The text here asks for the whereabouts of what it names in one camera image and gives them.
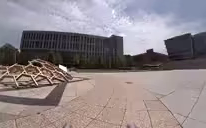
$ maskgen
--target modern building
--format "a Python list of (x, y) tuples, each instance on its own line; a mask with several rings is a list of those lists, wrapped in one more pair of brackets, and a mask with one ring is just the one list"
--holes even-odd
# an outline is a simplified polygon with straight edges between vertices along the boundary
[(144, 64), (161, 64), (168, 61), (168, 56), (162, 53), (154, 52), (153, 49), (148, 49), (146, 53), (132, 56), (134, 65), (137, 67)]
[(169, 59), (183, 60), (194, 57), (193, 38), (190, 33), (165, 40)]
[(21, 52), (29, 54), (29, 59), (47, 59), (50, 52), (59, 53), (63, 63), (106, 63), (109, 66), (123, 57), (123, 37), (55, 32), (23, 31)]
[(194, 56), (206, 55), (206, 32), (193, 35), (193, 41)]

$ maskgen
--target wooden lattice structure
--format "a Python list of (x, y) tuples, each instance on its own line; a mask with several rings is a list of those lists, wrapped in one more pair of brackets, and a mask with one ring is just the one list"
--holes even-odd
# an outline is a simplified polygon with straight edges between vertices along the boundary
[(41, 85), (67, 83), (72, 80), (70, 74), (50, 62), (35, 59), (28, 63), (26, 66), (19, 64), (0, 65), (0, 87), (1, 85), (11, 85), (13, 88), (39, 87)]

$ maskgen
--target building facade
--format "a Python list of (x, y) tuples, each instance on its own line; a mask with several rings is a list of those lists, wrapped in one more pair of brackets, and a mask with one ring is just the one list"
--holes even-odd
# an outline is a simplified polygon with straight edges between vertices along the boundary
[(165, 40), (171, 60), (198, 58), (206, 55), (206, 32), (190, 33)]
[(206, 55), (206, 32), (193, 35), (194, 56)]
[(165, 40), (169, 59), (183, 60), (194, 57), (193, 38), (190, 33)]
[(23, 31), (20, 49), (22, 53), (29, 54), (29, 59), (47, 59), (47, 53), (54, 52), (59, 54), (63, 64), (67, 65), (107, 63), (111, 66), (123, 57), (123, 37)]

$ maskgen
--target ground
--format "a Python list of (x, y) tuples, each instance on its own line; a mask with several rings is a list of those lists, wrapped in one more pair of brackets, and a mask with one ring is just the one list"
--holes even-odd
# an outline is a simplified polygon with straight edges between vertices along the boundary
[(206, 128), (206, 70), (72, 75), (68, 84), (0, 90), (0, 128)]

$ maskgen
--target blue sky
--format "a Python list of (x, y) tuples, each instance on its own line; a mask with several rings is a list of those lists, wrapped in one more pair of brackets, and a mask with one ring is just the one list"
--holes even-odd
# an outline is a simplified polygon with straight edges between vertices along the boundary
[(0, 0), (0, 46), (32, 29), (117, 34), (126, 54), (166, 53), (164, 39), (206, 31), (206, 0)]

